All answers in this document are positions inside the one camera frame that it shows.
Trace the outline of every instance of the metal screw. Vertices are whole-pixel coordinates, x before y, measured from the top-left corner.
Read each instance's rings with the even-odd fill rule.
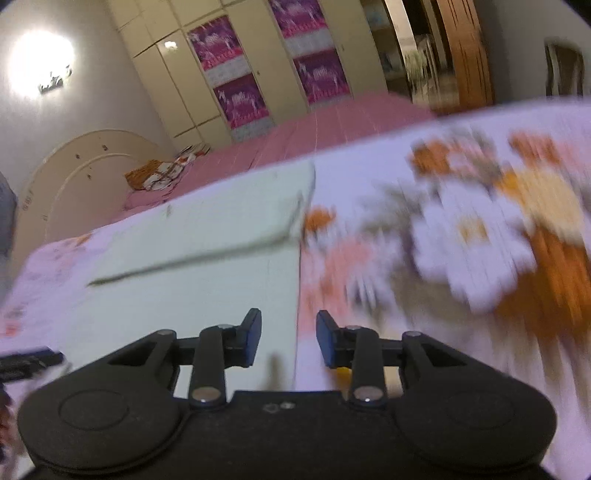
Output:
[[[376,401],[384,396],[384,392],[378,387],[367,385],[365,387],[355,388],[353,396],[361,401]]]
[[[268,403],[267,405],[264,405],[262,409],[267,413],[277,413],[279,411],[279,405],[276,403]]]
[[[191,396],[201,403],[209,403],[221,397],[222,392],[215,387],[199,387],[191,392]]]

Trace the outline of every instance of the wall sconce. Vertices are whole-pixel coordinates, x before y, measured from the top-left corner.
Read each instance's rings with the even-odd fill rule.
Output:
[[[49,92],[49,90],[53,90],[57,87],[62,87],[64,85],[64,78],[68,78],[72,75],[72,69],[69,65],[66,66],[63,74],[55,74],[53,72],[49,72],[49,79],[46,83],[40,83],[38,85],[40,93]]]
[[[11,86],[29,97],[64,85],[72,74],[72,44],[59,35],[34,31],[14,45],[9,64]]]

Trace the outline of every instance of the doorway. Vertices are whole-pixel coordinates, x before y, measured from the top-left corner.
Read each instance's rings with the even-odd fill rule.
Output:
[[[361,2],[380,58],[397,47],[398,70],[405,72],[403,83],[414,103],[440,114],[492,104],[488,61],[473,0]],[[387,22],[380,23],[380,18]],[[392,55],[386,57],[392,64]],[[390,84],[388,89],[397,91]]]

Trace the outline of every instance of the bed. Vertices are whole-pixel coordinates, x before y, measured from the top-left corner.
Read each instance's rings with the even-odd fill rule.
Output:
[[[123,216],[132,209],[136,215],[38,249],[1,311],[0,348],[45,344],[64,350],[79,367],[157,328],[195,335],[200,326],[236,324],[230,307],[243,310],[256,301],[263,306],[266,342],[255,363],[262,375],[255,371],[245,385],[243,372],[228,371],[229,391],[322,390],[347,379],[346,372],[335,375],[322,364],[314,337],[318,310],[330,311],[341,326],[369,326],[386,338],[420,330],[542,391],[558,415],[543,465],[559,479],[584,480],[591,473],[589,108],[588,102],[544,100],[489,109],[377,137],[369,133],[319,152],[308,147],[285,164],[277,160],[290,156],[286,140],[277,138],[283,148],[267,156],[274,145],[267,138],[229,150],[236,158],[245,153],[246,160],[241,174],[232,170],[235,176],[223,180],[212,178],[217,174],[207,166],[228,157],[207,155],[170,192],[131,194],[128,203],[137,205],[128,205]],[[303,124],[296,128],[295,122],[285,136],[296,138]],[[314,140],[319,144],[320,137]],[[258,195],[264,188],[269,193]],[[309,206],[300,219],[291,208],[304,203]],[[290,213],[276,215],[280,211]],[[167,219],[176,212],[177,226],[168,231]],[[299,220],[262,229],[258,217]],[[213,223],[191,233],[182,227],[187,218],[222,220],[212,236]],[[240,219],[244,229],[235,229],[240,238],[233,238],[225,225]],[[304,235],[292,226],[302,226]],[[217,271],[209,275],[220,248],[244,252],[241,239],[253,233],[260,241],[263,230],[266,248],[281,239],[287,250],[234,257],[246,263],[221,264],[226,281]],[[112,259],[135,255],[130,238],[131,245],[152,242],[154,255],[147,264],[146,255],[139,265],[123,259],[131,269],[125,274],[144,269],[125,277],[121,262]],[[192,257],[166,248],[179,238]],[[244,276],[245,267],[253,271],[251,260],[263,260],[252,264],[267,272],[263,280]],[[105,273],[105,264],[114,269]],[[110,275],[108,283],[96,282]],[[197,307],[209,297],[201,314]],[[395,372],[386,375],[389,394],[399,395]],[[36,386],[11,394],[22,398]]]
[[[434,115],[412,105],[406,98],[387,93],[347,99],[279,125],[263,137],[212,152],[183,172],[170,187],[157,192],[131,193],[119,221],[138,212],[178,198],[215,181],[297,158],[315,151],[347,144],[412,124]]]

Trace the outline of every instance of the headboard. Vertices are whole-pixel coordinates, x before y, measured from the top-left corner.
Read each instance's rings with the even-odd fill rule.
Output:
[[[18,199],[11,276],[41,245],[109,223],[131,191],[124,173],[152,159],[167,156],[155,143],[123,130],[90,132],[56,149]]]

